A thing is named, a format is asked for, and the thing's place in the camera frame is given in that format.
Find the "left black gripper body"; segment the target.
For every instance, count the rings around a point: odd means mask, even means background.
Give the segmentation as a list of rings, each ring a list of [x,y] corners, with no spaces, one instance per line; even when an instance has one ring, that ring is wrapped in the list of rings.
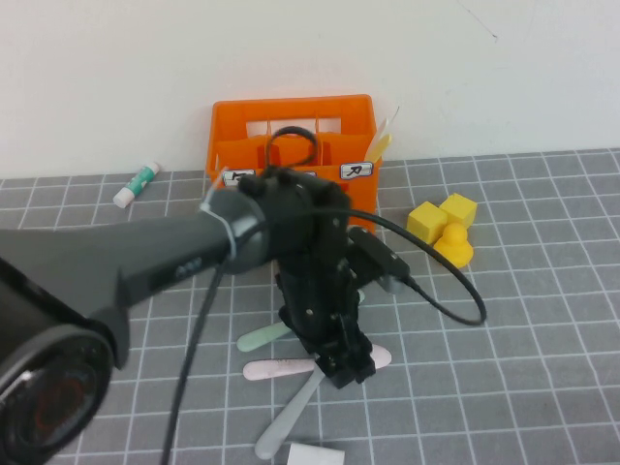
[[[358,294],[344,263],[323,263],[309,254],[278,261],[284,297],[280,319],[311,355],[345,357],[361,348]]]

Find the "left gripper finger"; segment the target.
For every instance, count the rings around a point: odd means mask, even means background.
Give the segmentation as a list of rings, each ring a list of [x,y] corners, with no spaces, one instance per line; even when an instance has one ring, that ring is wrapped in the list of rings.
[[[351,348],[344,347],[321,348],[317,352],[317,365],[337,389],[356,379],[351,365],[352,353]]]
[[[359,329],[358,323],[351,319],[341,319],[340,356],[343,374],[339,384],[363,383],[376,373],[375,362],[371,356],[373,346],[367,336]]]

